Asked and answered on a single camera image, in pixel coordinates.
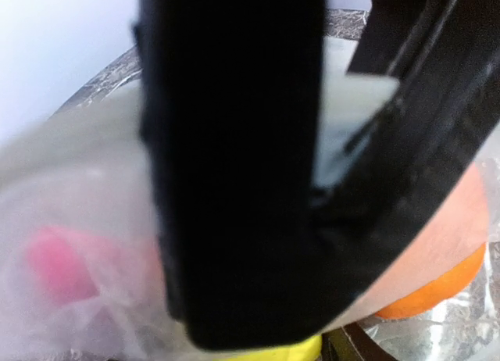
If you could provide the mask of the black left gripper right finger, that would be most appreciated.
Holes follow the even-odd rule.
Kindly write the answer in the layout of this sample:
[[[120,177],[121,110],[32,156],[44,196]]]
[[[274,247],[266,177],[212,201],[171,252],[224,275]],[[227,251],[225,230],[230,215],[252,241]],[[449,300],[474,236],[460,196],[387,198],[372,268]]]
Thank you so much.
[[[400,82],[354,176],[376,187],[376,224],[362,249],[378,257],[410,237],[403,253],[498,125],[499,0],[372,0],[349,69]],[[365,294],[335,326],[352,323]]]

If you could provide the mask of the clear polka dot zip bag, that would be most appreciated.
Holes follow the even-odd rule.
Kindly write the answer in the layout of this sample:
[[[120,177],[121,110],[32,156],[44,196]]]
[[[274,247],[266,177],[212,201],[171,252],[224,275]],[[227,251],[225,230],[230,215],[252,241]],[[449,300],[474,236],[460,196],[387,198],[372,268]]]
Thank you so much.
[[[56,306],[24,258],[45,227],[153,245],[148,165],[138,140],[140,85],[60,112],[1,149],[1,357],[4,360],[220,360],[187,340],[155,290],[133,301],[114,283],[99,296]],[[364,318],[362,333],[398,360],[499,357],[499,133],[478,152],[489,232],[479,272],[463,290],[403,319]]]

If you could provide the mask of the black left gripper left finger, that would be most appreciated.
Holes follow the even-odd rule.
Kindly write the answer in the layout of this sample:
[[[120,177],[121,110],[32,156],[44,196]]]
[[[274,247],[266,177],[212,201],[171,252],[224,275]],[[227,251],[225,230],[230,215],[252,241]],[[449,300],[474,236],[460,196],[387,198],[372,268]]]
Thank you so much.
[[[324,0],[140,0],[141,138],[166,304],[207,350],[320,324],[307,206]]]

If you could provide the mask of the yellow fake lemon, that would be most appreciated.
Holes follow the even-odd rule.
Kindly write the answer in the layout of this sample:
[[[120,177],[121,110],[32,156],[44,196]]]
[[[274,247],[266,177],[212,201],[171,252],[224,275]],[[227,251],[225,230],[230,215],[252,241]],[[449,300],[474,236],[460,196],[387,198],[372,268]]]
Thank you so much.
[[[315,361],[320,357],[322,336],[316,335],[294,345],[225,356],[226,361]]]

